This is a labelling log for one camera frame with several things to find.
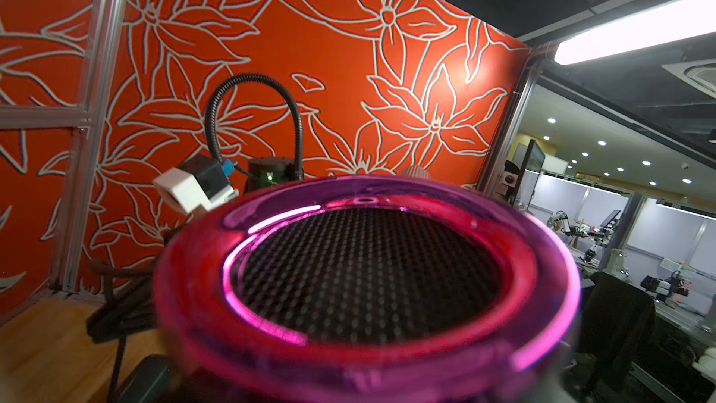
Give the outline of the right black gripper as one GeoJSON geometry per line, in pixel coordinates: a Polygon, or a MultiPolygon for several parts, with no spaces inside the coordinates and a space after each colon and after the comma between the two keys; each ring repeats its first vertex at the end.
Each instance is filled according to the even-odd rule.
{"type": "Polygon", "coordinates": [[[104,305],[86,320],[94,343],[108,343],[157,327],[153,271],[100,268],[104,305]]]}

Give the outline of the black magenta hair dryer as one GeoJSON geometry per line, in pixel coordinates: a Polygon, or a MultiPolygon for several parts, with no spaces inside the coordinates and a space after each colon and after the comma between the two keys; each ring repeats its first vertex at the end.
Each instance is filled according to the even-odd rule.
{"type": "Polygon", "coordinates": [[[579,300],[539,220],[398,176],[248,194],[153,276],[176,402],[565,402],[579,300]]]}

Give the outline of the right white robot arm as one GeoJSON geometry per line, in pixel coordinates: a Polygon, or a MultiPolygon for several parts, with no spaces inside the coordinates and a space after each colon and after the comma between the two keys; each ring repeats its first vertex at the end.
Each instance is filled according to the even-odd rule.
{"type": "Polygon", "coordinates": [[[117,219],[117,229],[104,228],[104,235],[93,234],[93,246],[112,246],[125,240],[130,249],[148,248],[148,254],[137,254],[132,264],[117,265],[111,257],[85,256],[84,261],[100,284],[103,302],[84,322],[92,343],[111,343],[156,328],[152,303],[152,275],[169,236],[193,221],[192,214],[175,210],[156,191],[153,181],[173,168],[179,168],[197,157],[210,159],[216,151],[222,159],[246,169],[247,160],[271,156],[274,146],[259,132],[284,128],[283,143],[295,149],[293,114],[285,97],[253,74],[253,82],[226,89],[221,101],[214,104],[214,93],[231,78],[225,67],[214,69],[193,85],[183,73],[167,78],[167,89],[155,98],[145,98],[132,110],[117,112],[114,122],[128,132],[124,147],[115,146],[117,160],[136,162],[149,168],[136,182],[123,175],[119,186],[132,203],[117,219]],[[248,103],[241,99],[244,89],[268,93],[268,104],[248,103]],[[214,117],[207,117],[207,107],[214,104],[214,117]]]}

